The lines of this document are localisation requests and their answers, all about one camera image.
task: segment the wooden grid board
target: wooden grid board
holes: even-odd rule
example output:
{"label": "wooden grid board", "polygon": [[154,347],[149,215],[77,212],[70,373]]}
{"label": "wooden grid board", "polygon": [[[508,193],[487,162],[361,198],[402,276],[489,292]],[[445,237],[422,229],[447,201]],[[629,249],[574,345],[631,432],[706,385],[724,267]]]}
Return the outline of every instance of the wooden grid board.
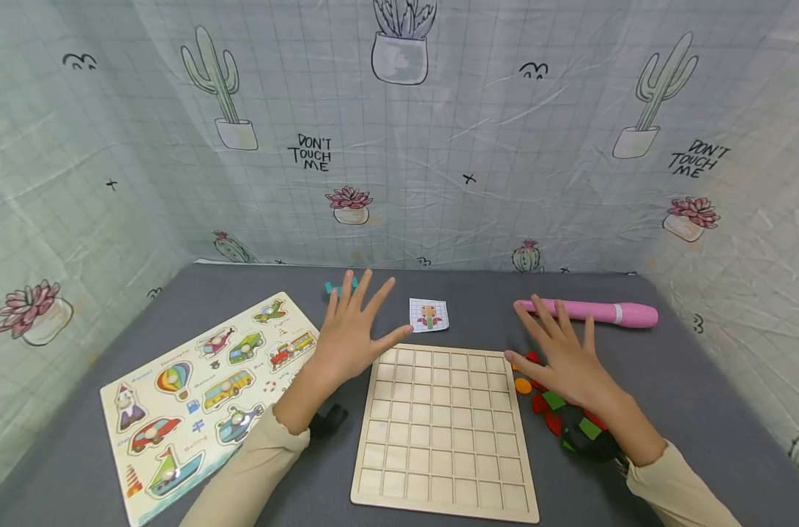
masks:
{"label": "wooden grid board", "polygon": [[373,364],[354,504],[537,523],[513,371],[500,351],[397,345]]}

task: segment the wooden vehicle puzzle board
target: wooden vehicle puzzle board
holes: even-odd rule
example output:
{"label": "wooden vehicle puzzle board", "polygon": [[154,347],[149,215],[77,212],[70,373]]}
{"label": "wooden vehicle puzzle board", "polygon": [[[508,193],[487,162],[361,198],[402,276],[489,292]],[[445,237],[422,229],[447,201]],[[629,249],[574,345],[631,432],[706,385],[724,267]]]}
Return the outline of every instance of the wooden vehicle puzzle board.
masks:
{"label": "wooden vehicle puzzle board", "polygon": [[279,293],[100,389],[133,527],[234,454],[311,356],[317,337]]}
{"label": "wooden vehicle puzzle board", "polygon": [[398,345],[373,364],[355,504],[537,523],[513,371],[498,351]]}

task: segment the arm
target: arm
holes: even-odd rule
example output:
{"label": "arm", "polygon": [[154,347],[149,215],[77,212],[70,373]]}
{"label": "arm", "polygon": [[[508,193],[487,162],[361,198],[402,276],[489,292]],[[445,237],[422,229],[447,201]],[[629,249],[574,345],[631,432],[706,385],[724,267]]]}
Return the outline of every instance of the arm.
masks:
{"label": "arm", "polygon": [[344,275],[340,298],[332,290],[314,355],[203,489],[179,526],[216,526],[221,508],[235,503],[239,504],[237,508],[226,508],[226,527],[253,527],[273,489],[308,446],[308,424],[317,409],[347,379],[366,370],[411,332],[411,326],[402,326],[386,337],[371,340],[373,319],[395,281],[387,280],[362,309],[373,273],[365,271],[354,294],[352,274],[347,271]]}
{"label": "arm", "polygon": [[592,316],[587,319],[581,344],[562,302],[556,303],[559,322],[555,322],[537,295],[531,300],[542,326],[519,303],[514,309],[543,349],[548,364],[535,365],[514,351],[505,351],[505,358],[528,377],[605,422],[631,462],[628,488],[648,501],[667,527],[738,527],[736,518],[680,452],[662,438],[636,401],[601,366],[595,355]]}

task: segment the green block piece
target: green block piece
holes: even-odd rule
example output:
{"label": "green block piece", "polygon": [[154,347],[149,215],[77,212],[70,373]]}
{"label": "green block piece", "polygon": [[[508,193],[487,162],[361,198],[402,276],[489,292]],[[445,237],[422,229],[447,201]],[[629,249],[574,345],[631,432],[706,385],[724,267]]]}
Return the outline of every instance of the green block piece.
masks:
{"label": "green block piece", "polygon": [[554,392],[544,392],[543,399],[546,400],[546,403],[549,404],[549,408],[552,410],[557,410],[558,408],[566,406],[566,401]]}
{"label": "green block piece", "polygon": [[581,423],[578,425],[581,428],[581,431],[590,439],[590,441],[594,441],[601,434],[601,429],[595,426],[595,423],[588,420],[587,417],[584,417],[581,420]]}

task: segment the small picture card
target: small picture card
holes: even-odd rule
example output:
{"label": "small picture card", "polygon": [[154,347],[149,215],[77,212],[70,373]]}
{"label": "small picture card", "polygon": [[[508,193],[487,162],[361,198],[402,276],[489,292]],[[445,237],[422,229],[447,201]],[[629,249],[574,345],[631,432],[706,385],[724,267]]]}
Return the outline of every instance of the small picture card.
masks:
{"label": "small picture card", "polygon": [[439,332],[449,327],[447,303],[443,300],[410,299],[414,333]]}

